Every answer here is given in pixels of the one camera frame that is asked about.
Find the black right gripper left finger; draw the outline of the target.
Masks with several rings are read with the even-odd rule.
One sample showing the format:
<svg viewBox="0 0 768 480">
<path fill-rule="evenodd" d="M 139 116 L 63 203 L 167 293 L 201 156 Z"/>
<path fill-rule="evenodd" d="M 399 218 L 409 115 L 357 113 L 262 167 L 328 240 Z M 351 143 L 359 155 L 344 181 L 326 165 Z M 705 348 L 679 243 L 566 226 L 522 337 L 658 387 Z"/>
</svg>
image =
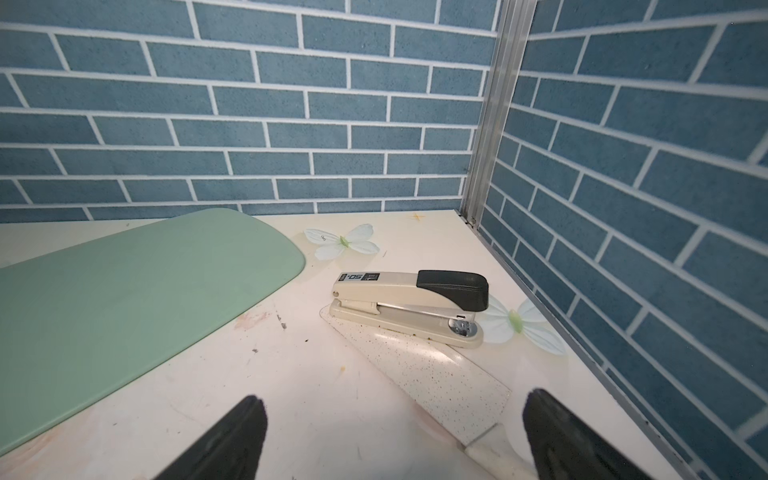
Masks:
<svg viewBox="0 0 768 480">
<path fill-rule="evenodd" d="M 256 478 L 268 428 L 263 401 L 244 397 L 156 479 Z"/>
</svg>

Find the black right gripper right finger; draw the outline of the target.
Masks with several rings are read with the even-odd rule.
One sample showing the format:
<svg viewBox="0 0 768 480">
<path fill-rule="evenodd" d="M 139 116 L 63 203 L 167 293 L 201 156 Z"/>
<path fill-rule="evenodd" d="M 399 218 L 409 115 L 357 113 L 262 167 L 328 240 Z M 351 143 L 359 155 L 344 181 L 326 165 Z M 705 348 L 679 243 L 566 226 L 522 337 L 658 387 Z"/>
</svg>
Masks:
<svg viewBox="0 0 768 480">
<path fill-rule="evenodd" d="M 544 389 L 529 392 L 522 419 L 540 479 L 651 479 Z"/>
</svg>

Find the white speckled cleaver knife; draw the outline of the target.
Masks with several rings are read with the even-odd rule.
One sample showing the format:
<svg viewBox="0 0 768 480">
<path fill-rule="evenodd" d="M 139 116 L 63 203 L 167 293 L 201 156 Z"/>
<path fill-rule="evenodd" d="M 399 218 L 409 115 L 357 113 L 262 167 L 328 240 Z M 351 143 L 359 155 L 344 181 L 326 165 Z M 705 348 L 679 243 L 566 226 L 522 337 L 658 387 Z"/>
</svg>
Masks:
<svg viewBox="0 0 768 480">
<path fill-rule="evenodd" d="M 455 349 L 413 335 L 343 319 L 336 305 L 320 313 L 496 479 L 535 479 L 513 449 L 502 418 L 512 391 Z"/>
</svg>

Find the mint green cutting board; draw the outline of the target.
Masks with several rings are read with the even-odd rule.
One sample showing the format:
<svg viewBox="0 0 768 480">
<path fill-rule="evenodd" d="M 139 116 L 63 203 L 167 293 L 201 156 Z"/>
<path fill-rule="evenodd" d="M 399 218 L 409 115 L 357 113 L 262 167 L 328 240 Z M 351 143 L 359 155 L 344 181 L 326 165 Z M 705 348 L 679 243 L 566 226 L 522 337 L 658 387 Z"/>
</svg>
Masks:
<svg viewBox="0 0 768 480">
<path fill-rule="evenodd" d="M 304 265 L 270 225 L 208 209 L 4 267 L 2 451 L 199 342 Z"/>
</svg>

